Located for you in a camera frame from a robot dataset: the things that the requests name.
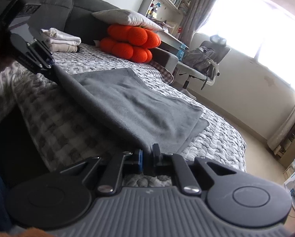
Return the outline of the dark grey padded headboard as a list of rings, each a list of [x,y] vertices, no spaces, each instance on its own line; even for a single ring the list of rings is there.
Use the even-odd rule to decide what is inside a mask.
[[[0,0],[0,14],[11,0]],[[39,31],[56,28],[81,38],[93,45],[107,34],[108,25],[92,16],[93,12],[115,9],[103,0],[40,0],[41,7],[31,16],[28,24]]]

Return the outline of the white grey pillow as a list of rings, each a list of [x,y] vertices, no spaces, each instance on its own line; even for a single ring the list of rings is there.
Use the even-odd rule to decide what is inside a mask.
[[[151,31],[162,31],[163,29],[152,20],[142,14],[125,9],[110,9],[93,12],[92,16],[109,25],[119,24],[125,26],[139,26]]]

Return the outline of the orange pumpkin cushion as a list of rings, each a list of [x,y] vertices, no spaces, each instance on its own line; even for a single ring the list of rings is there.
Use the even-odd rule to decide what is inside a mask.
[[[149,63],[152,60],[152,53],[149,49],[133,46],[124,42],[118,42],[112,38],[103,38],[99,42],[99,48],[101,51],[112,54],[115,57],[136,63]]]
[[[113,24],[108,27],[107,33],[116,41],[127,42],[146,49],[156,48],[162,42],[157,33],[139,26]]]

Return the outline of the grey patterned curtain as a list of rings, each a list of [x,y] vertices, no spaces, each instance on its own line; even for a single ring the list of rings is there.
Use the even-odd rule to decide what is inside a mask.
[[[191,0],[187,14],[181,22],[179,40],[190,46],[194,34],[205,24],[216,0]]]

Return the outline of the folded beige garment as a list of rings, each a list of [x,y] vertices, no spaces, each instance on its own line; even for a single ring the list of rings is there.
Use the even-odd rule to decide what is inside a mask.
[[[69,45],[69,44],[55,44],[51,43],[48,46],[52,53],[78,53],[79,46]]]

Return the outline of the white office chair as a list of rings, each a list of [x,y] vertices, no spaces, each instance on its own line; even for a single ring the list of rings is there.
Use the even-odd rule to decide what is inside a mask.
[[[216,77],[220,76],[219,63],[230,50],[231,48],[227,46],[225,38],[213,35],[210,36],[208,41],[203,41],[197,48],[187,51],[182,61],[176,64],[180,75],[186,74],[188,76],[180,92],[191,99],[196,99],[187,90],[191,78],[203,82],[201,89],[206,85],[214,85]]]

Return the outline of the folded white garment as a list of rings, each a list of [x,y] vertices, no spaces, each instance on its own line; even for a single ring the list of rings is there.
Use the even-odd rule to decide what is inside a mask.
[[[68,44],[78,46],[81,38],[62,32],[56,28],[41,29],[40,34],[47,44]]]

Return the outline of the white desk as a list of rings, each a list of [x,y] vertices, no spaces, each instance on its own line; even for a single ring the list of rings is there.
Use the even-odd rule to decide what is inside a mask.
[[[176,50],[184,49],[187,51],[189,49],[187,45],[169,32],[169,29],[172,28],[170,25],[156,19],[152,19],[152,21],[162,28],[162,30],[158,32],[162,43],[165,43]]]

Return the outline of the grey t-shirt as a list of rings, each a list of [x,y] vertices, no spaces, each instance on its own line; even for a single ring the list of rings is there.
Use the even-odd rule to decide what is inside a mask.
[[[54,66],[54,73],[78,106],[146,154],[153,144],[179,153],[209,125],[202,108],[152,90],[130,68],[70,75]]]

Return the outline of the grey white patterned bedspread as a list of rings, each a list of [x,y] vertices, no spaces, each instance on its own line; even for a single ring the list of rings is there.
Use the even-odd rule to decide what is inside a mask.
[[[83,44],[78,53],[55,53],[58,66],[69,74],[130,68],[152,90],[192,105],[196,101],[171,86],[173,75],[157,62],[137,64]],[[111,155],[116,146],[70,104],[57,85],[41,74],[33,74],[18,63],[0,73],[0,122],[13,108],[20,110],[29,139],[46,167],[53,171],[95,155]],[[213,159],[240,171],[246,170],[246,143],[222,117],[203,108],[208,126],[181,152],[192,161]]]

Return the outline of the grey backpack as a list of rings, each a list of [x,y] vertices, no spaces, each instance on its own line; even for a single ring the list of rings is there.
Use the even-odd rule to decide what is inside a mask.
[[[184,55],[182,62],[187,66],[199,71],[208,78],[212,78],[214,73],[214,67],[209,59],[214,60],[216,52],[212,48],[198,47],[192,51],[189,51]]]

